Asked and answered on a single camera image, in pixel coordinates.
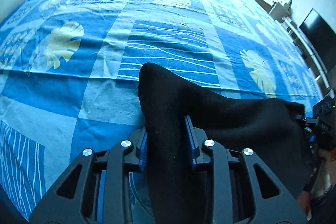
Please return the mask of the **black flat television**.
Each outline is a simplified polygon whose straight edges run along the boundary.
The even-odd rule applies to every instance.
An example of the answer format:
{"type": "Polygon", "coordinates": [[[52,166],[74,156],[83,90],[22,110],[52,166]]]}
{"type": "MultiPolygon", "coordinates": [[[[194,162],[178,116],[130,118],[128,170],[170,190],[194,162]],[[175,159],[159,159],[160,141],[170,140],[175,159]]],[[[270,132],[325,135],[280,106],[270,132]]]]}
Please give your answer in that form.
{"type": "Polygon", "coordinates": [[[335,67],[335,32],[315,9],[306,16],[299,29],[318,53],[326,71],[335,67]]]}

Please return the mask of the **black pants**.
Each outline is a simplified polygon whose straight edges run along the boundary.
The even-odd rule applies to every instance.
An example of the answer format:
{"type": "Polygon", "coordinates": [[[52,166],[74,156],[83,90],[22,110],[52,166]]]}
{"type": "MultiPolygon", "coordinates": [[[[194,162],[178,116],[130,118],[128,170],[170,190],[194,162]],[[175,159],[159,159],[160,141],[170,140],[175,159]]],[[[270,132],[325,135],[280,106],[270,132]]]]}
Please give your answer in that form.
{"type": "Polygon", "coordinates": [[[147,182],[156,223],[202,223],[205,195],[190,164],[185,116],[210,139],[236,151],[250,148],[298,197],[312,169],[309,145],[295,116],[302,104],[276,98],[226,98],[167,69],[146,63],[138,97],[145,118],[147,182]]]}

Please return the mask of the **white long tv shelf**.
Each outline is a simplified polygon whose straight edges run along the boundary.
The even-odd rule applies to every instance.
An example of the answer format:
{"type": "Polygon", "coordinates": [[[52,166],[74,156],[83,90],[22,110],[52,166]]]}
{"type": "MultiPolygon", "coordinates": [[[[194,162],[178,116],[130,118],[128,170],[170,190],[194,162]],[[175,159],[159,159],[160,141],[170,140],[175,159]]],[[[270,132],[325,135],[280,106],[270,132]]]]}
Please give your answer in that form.
{"type": "Polygon", "coordinates": [[[312,43],[303,33],[303,31],[295,25],[294,21],[289,17],[282,17],[282,27],[286,30],[288,35],[293,40],[293,43],[299,48],[302,53],[302,58],[306,61],[307,66],[311,69],[315,82],[322,95],[331,96],[335,99],[335,90],[327,77],[327,69],[319,54],[313,47],[312,43]]]}

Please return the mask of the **blue patterned bed sheet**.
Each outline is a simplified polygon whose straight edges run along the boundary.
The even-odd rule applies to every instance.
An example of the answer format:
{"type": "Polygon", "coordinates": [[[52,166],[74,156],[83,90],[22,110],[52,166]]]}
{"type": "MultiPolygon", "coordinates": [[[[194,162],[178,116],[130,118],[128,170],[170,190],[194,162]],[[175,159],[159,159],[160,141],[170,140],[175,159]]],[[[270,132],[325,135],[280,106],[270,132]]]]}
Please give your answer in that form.
{"type": "Polygon", "coordinates": [[[28,0],[1,23],[1,186],[19,216],[85,148],[143,125],[137,87],[156,63],[220,95],[322,94],[290,36],[254,0],[28,0]]]}

